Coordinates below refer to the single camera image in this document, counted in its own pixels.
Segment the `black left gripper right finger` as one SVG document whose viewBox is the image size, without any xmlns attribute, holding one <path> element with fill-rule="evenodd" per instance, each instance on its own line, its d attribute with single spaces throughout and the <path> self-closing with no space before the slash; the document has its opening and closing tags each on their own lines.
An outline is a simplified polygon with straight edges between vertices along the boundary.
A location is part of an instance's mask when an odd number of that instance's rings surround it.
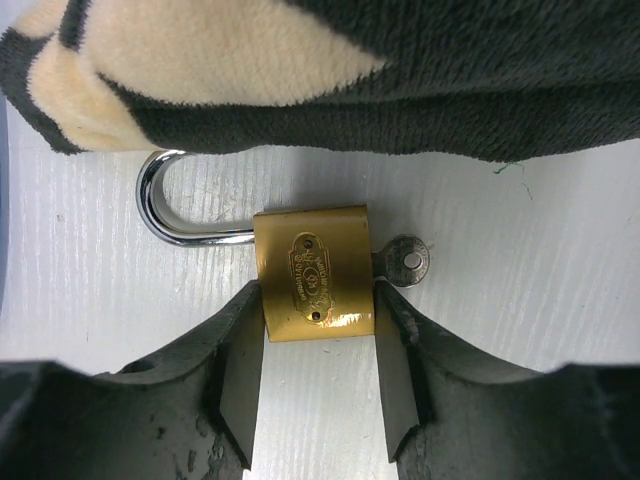
<svg viewBox="0 0 640 480">
<path fill-rule="evenodd" d="M 635 479 L 639 369 L 537 372 L 495 357 L 374 289 L 389 460 L 402 479 Z"/>
</svg>

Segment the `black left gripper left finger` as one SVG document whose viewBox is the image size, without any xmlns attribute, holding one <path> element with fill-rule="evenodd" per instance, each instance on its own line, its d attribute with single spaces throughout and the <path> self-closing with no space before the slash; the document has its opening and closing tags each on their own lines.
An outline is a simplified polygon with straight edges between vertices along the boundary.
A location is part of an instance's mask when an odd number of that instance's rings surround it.
<svg viewBox="0 0 640 480">
<path fill-rule="evenodd" d="M 239 479 L 251 467 L 264 351 L 261 290 L 116 373 L 1 366 L 5 479 Z"/>
</svg>

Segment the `brass padlock with key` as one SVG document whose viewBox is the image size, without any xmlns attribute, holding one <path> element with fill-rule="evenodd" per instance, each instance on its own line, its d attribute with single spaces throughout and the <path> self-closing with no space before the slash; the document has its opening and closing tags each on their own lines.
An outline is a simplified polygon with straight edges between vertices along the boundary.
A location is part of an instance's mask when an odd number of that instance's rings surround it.
<svg viewBox="0 0 640 480">
<path fill-rule="evenodd" d="M 412 287 L 429 270 L 429 249 L 413 234 L 397 235 L 372 251 L 364 205 L 258 213 L 249 228 L 178 227 L 169 219 L 163 180 L 186 156 L 170 150 L 145 161 L 136 184 L 139 214 L 156 237 L 172 245 L 253 245 L 272 342 L 369 336 L 375 331 L 375 281 Z"/>
</svg>

